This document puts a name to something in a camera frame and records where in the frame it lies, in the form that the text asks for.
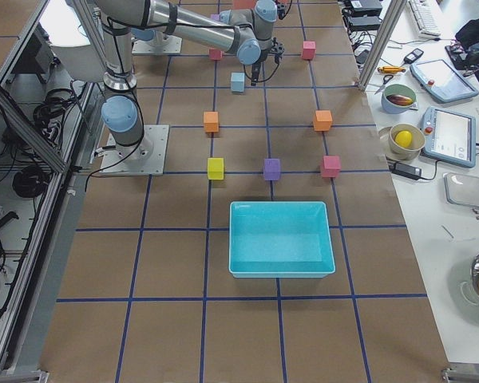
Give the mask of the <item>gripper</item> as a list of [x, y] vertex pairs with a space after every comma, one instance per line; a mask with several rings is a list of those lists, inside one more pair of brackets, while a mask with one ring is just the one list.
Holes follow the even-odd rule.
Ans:
[[290, 10], [290, 4], [287, 1], [277, 0], [276, 6], [278, 18], [285, 18]]
[[259, 83], [259, 76], [261, 74], [263, 63], [268, 59], [269, 56], [274, 58], [275, 68], [273, 69], [272, 73], [267, 76], [267, 78], [273, 78], [279, 68], [283, 54], [283, 43], [279, 42], [276, 37], [273, 37], [267, 44], [267, 48], [261, 49], [259, 59], [251, 66], [251, 86], [255, 86]]

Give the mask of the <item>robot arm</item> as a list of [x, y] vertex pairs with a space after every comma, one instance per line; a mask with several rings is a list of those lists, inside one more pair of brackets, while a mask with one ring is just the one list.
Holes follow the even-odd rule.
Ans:
[[227, 51], [244, 41], [268, 40], [277, 17], [273, 1], [258, 1], [250, 9], [222, 11], [218, 21], [171, 2], [152, 1], [149, 10], [141, 12], [141, 23], [136, 28], [159, 30]]
[[261, 65], [269, 56], [280, 61], [283, 45], [273, 37], [279, 7], [258, 1], [250, 10], [227, 10], [219, 20], [167, 1], [99, 1], [105, 46], [105, 103], [101, 119], [115, 142], [116, 159], [103, 171], [128, 174], [162, 173], [167, 144], [156, 139], [168, 133], [166, 125], [146, 125], [137, 100], [133, 73], [132, 31], [156, 31], [188, 39], [237, 57], [251, 67], [257, 85]]

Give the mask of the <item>pink block near arm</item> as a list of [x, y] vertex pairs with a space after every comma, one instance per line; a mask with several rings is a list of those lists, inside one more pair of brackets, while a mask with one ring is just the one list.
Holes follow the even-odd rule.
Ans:
[[208, 57], [212, 61], [220, 61], [223, 58], [224, 52], [219, 49], [209, 49]]

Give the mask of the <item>orange block near arm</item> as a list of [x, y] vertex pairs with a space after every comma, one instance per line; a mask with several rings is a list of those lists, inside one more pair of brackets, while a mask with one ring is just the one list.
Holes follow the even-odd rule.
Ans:
[[206, 133], [214, 133], [220, 130], [219, 113], [205, 111], [203, 113], [203, 126]]

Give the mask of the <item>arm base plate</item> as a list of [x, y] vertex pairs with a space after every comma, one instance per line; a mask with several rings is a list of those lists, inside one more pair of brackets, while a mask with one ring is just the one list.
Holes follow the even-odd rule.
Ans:
[[136, 56], [168, 56], [181, 52], [182, 39], [175, 36], [156, 35], [148, 41], [140, 39], [133, 43], [133, 55]]
[[147, 124], [140, 146], [126, 148], [117, 145], [112, 133], [107, 145], [113, 149], [105, 151], [102, 156], [99, 174], [103, 176], [161, 176], [168, 144], [168, 124]]

